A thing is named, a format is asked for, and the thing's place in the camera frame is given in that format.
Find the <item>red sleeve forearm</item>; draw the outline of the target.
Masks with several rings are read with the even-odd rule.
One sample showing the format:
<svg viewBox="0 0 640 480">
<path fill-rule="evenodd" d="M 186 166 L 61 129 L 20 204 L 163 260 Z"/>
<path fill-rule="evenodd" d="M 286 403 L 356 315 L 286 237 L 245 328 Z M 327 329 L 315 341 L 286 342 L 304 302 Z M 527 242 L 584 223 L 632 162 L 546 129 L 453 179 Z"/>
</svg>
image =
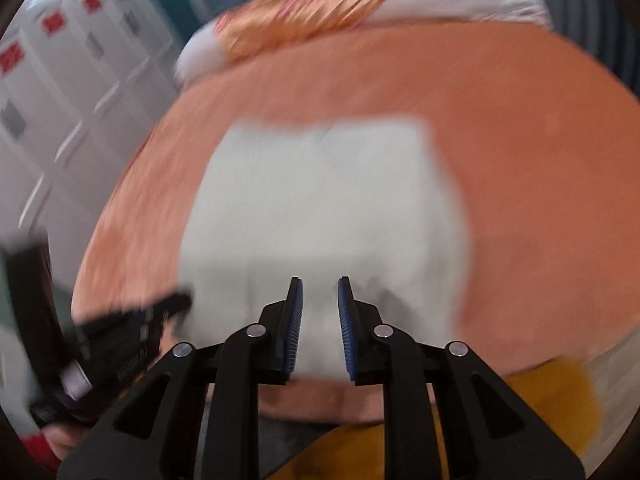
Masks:
<svg viewBox="0 0 640 480">
<path fill-rule="evenodd" d="M 22 443 L 26 448 L 29 456 L 40 466 L 47 474 L 55 476 L 58 472 L 61 460 L 53 452 L 46 436 L 40 432 L 23 438 Z"/>
</svg>

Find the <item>person left hand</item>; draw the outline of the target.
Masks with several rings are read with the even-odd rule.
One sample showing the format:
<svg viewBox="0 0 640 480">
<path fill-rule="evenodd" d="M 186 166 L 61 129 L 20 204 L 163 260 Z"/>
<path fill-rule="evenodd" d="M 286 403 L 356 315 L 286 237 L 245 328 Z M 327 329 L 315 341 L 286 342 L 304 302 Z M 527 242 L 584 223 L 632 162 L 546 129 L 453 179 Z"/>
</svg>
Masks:
<svg viewBox="0 0 640 480">
<path fill-rule="evenodd" d="M 84 427 L 52 424 L 41 430 L 44 440 L 58 460 L 64 460 L 88 434 Z"/>
</svg>

